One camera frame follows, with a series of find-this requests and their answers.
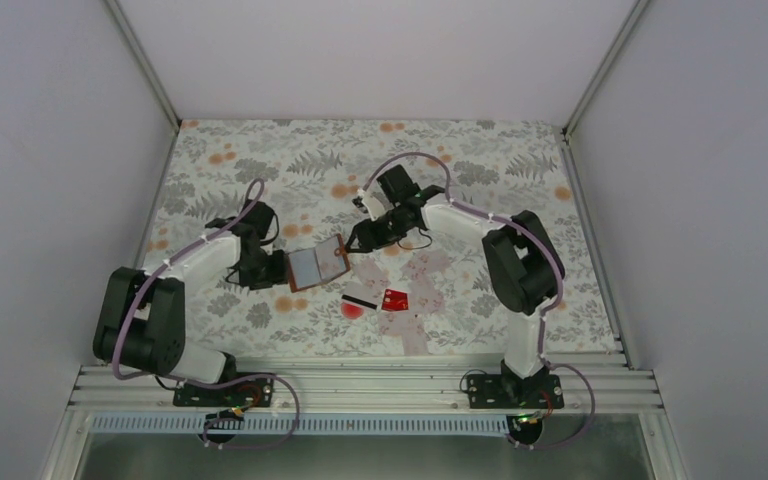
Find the brown leather card holder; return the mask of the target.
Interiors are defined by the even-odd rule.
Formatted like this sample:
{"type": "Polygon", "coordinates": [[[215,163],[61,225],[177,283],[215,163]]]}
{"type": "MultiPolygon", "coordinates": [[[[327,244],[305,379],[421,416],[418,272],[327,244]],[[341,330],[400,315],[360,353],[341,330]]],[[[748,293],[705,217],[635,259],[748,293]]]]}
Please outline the brown leather card holder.
{"type": "Polygon", "coordinates": [[[288,281],[292,292],[330,283],[351,270],[348,253],[340,234],[315,246],[287,255],[288,281]]]}

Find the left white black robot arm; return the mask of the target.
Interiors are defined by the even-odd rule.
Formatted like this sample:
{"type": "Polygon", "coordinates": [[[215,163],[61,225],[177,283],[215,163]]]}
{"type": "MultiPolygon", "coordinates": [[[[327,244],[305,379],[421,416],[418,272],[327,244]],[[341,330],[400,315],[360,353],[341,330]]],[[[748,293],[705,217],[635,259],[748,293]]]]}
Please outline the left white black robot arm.
{"type": "Polygon", "coordinates": [[[116,269],[93,338],[95,357],[135,375],[198,385],[212,404],[230,402],[238,391],[236,361],[187,340],[187,298],[217,279],[250,291],[287,284],[285,253],[265,249],[278,229],[271,207],[248,200],[240,215],[211,220],[196,242],[159,266],[116,269]]]}

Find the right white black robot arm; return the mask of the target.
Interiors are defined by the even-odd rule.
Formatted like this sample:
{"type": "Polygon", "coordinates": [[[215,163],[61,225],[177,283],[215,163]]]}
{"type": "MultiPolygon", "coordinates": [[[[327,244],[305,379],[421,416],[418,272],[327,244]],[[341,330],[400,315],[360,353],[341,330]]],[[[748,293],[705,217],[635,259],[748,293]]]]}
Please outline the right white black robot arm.
{"type": "Polygon", "coordinates": [[[545,354],[546,315],[563,296],[565,270],[539,217],[486,212],[455,199],[448,187],[420,188],[397,165],[372,177],[384,197],[358,190],[353,204],[366,219],[349,235],[350,253],[370,253],[397,243],[411,230],[445,234],[477,247],[484,255],[493,293],[516,318],[501,361],[501,391],[515,407],[538,397],[550,375],[545,354]]]}

